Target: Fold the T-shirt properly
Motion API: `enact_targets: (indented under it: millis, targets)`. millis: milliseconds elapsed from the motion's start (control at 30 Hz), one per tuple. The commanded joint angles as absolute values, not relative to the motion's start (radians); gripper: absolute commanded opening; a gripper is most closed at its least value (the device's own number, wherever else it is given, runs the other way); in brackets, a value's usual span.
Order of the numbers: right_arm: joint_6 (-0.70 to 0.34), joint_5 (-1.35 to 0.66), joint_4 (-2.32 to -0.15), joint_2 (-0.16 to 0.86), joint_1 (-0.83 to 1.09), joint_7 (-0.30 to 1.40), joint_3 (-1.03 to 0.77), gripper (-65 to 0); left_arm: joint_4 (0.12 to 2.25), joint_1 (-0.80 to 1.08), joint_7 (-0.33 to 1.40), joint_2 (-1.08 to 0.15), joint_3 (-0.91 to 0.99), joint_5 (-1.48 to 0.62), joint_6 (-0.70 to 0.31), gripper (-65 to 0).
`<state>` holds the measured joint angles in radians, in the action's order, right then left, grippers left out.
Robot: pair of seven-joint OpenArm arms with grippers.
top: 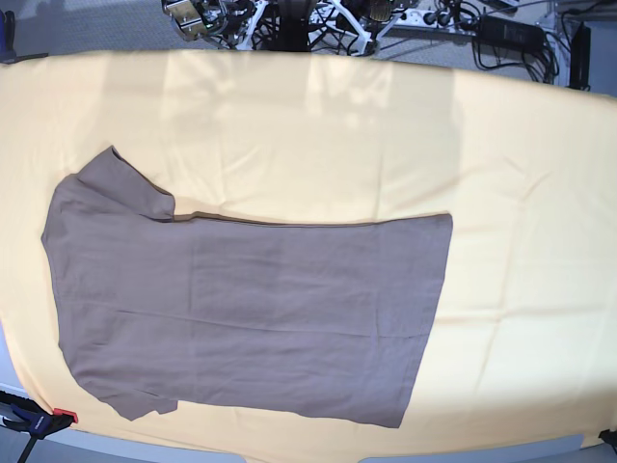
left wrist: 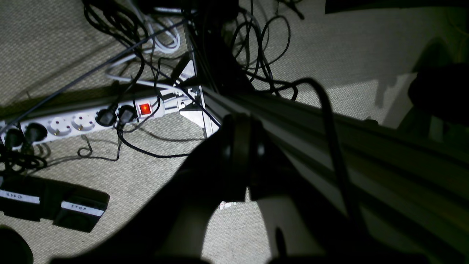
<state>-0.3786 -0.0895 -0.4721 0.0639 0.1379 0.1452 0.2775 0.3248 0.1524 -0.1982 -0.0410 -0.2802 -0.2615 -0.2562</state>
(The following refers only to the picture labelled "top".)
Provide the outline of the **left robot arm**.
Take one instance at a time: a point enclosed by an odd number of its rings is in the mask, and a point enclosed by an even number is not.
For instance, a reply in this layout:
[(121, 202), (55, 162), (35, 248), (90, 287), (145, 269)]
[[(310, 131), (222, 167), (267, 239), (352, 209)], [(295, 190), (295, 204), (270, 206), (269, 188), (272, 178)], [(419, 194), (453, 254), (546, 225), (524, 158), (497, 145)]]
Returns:
[(365, 56), (399, 17), (392, 1), (255, 1), (233, 48)]

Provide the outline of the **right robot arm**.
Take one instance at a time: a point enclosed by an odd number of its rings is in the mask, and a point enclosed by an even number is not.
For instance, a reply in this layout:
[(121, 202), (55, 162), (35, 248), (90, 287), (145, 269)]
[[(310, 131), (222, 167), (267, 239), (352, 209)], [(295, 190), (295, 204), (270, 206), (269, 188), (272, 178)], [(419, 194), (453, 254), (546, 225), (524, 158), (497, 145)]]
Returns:
[(162, 0), (161, 8), (185, 41), (220, 35), (228, 26), (228, 8), (224, 1)]

